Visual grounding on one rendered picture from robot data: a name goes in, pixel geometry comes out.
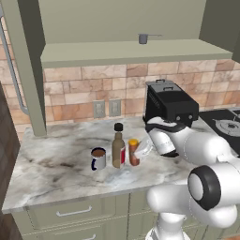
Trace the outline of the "olive drawer front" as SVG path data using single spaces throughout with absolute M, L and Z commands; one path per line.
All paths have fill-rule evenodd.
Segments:
M 22 240 L 83 240 L 94 233 L 97 235 L 95 240 L 127 240 L 127 226 L 127 217 L 110 218 L 88 224 L 24 234 Z
M 88 213 L 78 214 L 68 217 L 58 217 L 56 212 L 61 214 L 87 209 L 92 205 L 92 210 Z M 29 210 L 29 215 L 39 227 L 52 226 L 56 224 L 68 223 L 94 219 L 103 216 L 111 216 L 115 213 L 115 198 L 97 198 L 88 201 L 57 204 L 50 207 L 41 207 Z

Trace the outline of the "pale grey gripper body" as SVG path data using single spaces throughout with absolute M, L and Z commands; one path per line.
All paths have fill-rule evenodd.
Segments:
M 137 149 L 134 151 L 134 156 L 136 158 L 143 158 L 147 156 L 153 148 L 152 141 L 150 139 L 143 139 Z

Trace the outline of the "grey wall socket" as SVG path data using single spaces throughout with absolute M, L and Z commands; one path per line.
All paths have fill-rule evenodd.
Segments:
M 121 100 L 110 99 L 109 100 L 109 116 L 120 116 L 121 115 Z
M 105 101 L 104 100 L 94 100 L 94 117 L 103 118 L 105 116 Z

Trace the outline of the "brown syrup bottle black cap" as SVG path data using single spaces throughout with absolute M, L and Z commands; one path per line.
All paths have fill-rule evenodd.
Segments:
M 126 145 L 122 136 L 123 124 L 115 123 L 114 131 L 114 140 L 112 142 L 112 165 L 114 168 L 120 169 L 124 166 L 126 159 Z

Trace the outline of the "olive base cupboard door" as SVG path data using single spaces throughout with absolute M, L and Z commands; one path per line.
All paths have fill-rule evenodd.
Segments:
M 158 214 L 148 206 L 145 190 L 130 194 L 127 240 L 144 240 L 157 219 Z

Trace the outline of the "black toaster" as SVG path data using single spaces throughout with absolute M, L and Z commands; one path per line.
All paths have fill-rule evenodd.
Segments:
M 173 81 L 158 79 L 145 83 L 143 121 L 161 117 L 191 127 L 199 117 L 199 104 Z

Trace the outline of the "dark wooden tall panel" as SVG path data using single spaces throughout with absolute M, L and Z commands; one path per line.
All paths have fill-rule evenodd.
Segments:
M 10 177 L 20 149 L 19 139 L 0 83 L 0 240 L 22 240 L 11 214 L 3 214 L 2 206 L 8 191 Z

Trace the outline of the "black hob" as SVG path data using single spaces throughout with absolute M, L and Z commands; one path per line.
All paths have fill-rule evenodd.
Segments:
M 200 112 L 199 116 L 240 155 L 240 110 L 213 110 Z

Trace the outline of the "orange honey bottle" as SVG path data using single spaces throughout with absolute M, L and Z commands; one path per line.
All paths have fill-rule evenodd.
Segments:
M 140 164 L 140 160 L 135 157 L 134 152 L 139 145 L 139 141 L 137 139 L 129 139 L 128 140 L 128 155 L 129 162 L 132 166 L 137 166 Z

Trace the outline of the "olive open wall cabinet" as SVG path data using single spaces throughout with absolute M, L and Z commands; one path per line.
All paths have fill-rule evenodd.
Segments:
M 212 60 L 199 39 L 206 0 L 39 0 L 45 68 Z M 139 34 L 148 37 L 139 44 Z

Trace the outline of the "grey measuring cup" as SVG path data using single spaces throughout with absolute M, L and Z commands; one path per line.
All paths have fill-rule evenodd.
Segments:
M 156 34 L 139 34 L 139 44 L 145 45 L 147 44 L 148 37 L 161 37 L 162 35 L 156 35 Z

